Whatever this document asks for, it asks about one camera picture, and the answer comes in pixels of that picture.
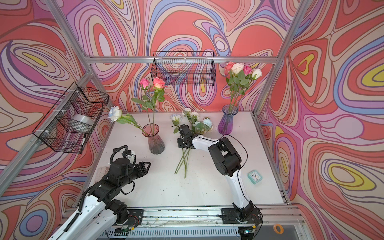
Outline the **white blue-tinged rose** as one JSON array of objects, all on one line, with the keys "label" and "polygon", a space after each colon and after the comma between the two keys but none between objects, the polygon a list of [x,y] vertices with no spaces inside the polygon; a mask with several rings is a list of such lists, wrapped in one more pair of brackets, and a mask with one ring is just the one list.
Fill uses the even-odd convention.
[{"label": "white blue-tinged rose", "polygon": [[131,114],[123,114],[122,109],[118,106],[114,106],[110,109],[108,117],[112,123],[129,124],[144,133],[144,128],[135,120],[135,118]]}]

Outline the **pale lavender white rose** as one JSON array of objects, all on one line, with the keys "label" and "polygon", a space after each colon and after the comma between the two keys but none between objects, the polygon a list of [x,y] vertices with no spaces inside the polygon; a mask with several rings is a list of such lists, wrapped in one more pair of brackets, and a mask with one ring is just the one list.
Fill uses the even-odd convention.
[{"label": "pale lavender white rose", "polygon": [[[188,115],[182,116],[179,114],[173,114],[171,115],[171,120],[172,120],[172,128],[174,128],[173,133],[179,133],[179,130],[181,128],[181,125],[188,125],[191,127],[192,122],[191,119]],[[189,159],[189,154],[190,154],[190,149],[187,147],[182,146],[182,157],[177,165],[177,168],[175,170],[175,174],[177,174],[180,170],[181,167],[184,167],[184,178],[187,177],[187,168],[188,168],[188,159]]]}]

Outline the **white green-tinged rose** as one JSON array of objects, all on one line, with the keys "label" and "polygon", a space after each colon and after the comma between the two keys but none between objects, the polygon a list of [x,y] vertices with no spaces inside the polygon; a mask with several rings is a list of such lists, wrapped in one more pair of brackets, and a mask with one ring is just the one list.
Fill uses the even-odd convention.
[{"label": "white green-tinged rose", "polygon": [[251,84],[256,81],[258,78],[262,77],[263,74],[262,74],[262,71],[260,69],[252,69],[252,79],[253,81],[251,82]]}]

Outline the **salmon pink rose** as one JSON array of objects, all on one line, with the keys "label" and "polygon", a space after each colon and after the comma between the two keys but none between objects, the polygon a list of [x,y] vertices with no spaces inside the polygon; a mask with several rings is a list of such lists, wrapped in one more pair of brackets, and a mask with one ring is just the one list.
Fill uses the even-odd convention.
[{"label": "salmon pink rose", "polygon": [[233,98],[234,98],[234,94],[233,94],[233,90],[232,90],[232,85],[233,85],[233,73],[232,73],[232,68],[233,68],[233,65],[235,63],[234,62],[228,62],[226,63],[226,66],[225,66],[225,73],[227,74],[227,85],[229,86],[229,91],[230,91],[230,104],[229,104],[229,111],[231,111],[231,105],[232,105],[232,101],[233,101]]}]

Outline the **small dark pink rose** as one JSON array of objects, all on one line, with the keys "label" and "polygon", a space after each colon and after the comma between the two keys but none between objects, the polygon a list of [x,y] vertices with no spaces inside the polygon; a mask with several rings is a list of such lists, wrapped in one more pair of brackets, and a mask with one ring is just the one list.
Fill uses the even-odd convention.
[{"label": "small dark pink rose", "polygon": [[149,110],[152,110],[152,111],[155,110],[155,102],[151,97],[149,97],[149,91],[151,90],[150,81],[147,79],[141,79],[140,86],[141,86],[141,90],[144,92],[144,94],[142,95],[142,98],[141,99],[132,98],[132,101],[136,104],[141,105],[142,109],[147,111],[149,125],[150,125],[150,132],[149,133],[145,132],[144,128],[140,124],[138,124],[136,120],[133,121],[133,125],[136,128],[139,128],[142,131],[142,133],[145,134],[146,137],[149,137],[151,134],[155,133],[154,127],[151,125],[151,123],[154,123],[154,120],[151,121],[150,115],[149,115]]}]

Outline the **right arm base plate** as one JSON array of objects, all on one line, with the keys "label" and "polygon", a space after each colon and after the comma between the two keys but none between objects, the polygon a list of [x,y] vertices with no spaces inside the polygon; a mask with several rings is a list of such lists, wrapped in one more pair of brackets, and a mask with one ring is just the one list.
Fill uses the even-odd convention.
[{"label": "right arm base plate", "polygon": [[249,210],[222,208],[218,217],[222,219],[223,224],[251,224],[258,226],[263,222],[263,216],[257,208]]}]

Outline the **red pink rose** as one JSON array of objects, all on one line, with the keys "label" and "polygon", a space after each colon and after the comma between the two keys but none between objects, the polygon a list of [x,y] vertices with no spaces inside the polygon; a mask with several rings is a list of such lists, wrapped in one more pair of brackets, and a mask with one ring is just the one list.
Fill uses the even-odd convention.
[{"label": "red pink rose", "polygon": [[164,94],[165,94],[165,81],[161,78],[154,78],[153,79],[153,84],[150,87],[150,93],[153,93],[151,96],[151,104],[152,107],[151,109],[153,110],[153,127],[152,127],[152,133],[155,132],[155,111],[156,111],[156,104],[157,102],[163,102],[165,100]]}]

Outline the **cream white rose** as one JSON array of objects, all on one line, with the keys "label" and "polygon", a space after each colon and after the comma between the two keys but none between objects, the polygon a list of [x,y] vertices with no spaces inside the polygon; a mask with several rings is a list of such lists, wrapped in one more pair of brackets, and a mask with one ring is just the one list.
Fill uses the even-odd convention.
[{"label": "cream white rose", "polygon": [[230,87],[231,90],[231,106],[230,106],[230,113],[233,113],[237,98],[240,95],[240,92],[242,91],[242,86],[241,86],[241,80],[245,76],[244,75],[244,69],[245,65],[244,63],[236,63],[232,67],[232,73],[231,73],[231,79],[232,79],[232,84]]}]

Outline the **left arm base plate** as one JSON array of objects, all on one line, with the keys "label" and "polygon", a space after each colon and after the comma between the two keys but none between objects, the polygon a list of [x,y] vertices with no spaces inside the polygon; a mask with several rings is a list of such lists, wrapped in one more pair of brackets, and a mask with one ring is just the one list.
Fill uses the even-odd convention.
[{"label": "left arm base plate", "polygon": [[137,227],[142,224],[143,221],[143,209],[128,209],[125,212],[114,215],[116,220],[113,221],[113,226],[128,226]]}]

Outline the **magenta pink rose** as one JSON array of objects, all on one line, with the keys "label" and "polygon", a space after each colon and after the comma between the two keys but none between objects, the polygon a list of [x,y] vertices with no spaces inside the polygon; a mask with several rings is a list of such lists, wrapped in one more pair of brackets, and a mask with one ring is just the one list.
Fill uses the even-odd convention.
[{"label": "magenta pink rose", "polygon": [[252,68],[249,66],[245,66],[244,69],[239,72],[238,79],[239,79],[239,83],[238,83],[238,97],[237,97],[237,99],[241,95],[245,94],[245,92],[249,89],[251,82],[253,81]]}]

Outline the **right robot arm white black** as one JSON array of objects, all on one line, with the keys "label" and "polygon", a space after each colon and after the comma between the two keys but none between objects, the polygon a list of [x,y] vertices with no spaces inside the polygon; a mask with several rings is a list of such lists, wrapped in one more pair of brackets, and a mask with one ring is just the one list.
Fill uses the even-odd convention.
[{"label": "right robot arm white black", "polygon": [[242,159],[231,141],[226,137],[215,140],[198,136],[193,134],[187,125],[181,125],[179,133],[178,147],[180,149],[203,150],[211,155],[216,169],[226,177],[229,184],[236,219],[241,223],[246,222],[252,215],[255,206],[249,200],[242,180]]}]

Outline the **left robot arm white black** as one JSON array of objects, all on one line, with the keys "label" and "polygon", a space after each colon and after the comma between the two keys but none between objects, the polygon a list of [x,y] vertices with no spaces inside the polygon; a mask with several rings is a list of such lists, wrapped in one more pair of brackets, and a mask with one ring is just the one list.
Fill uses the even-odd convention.
[{"label": "left robot arm white black", "polygon": [[123,158],[111,162],[107,174],[87,189],[77,210],[50,239],[96,240],[114,224],[124,224],[130,213],[116,196],[124,195],[124,186],[148,174],[150,166],[150,162],[132,164]]}]

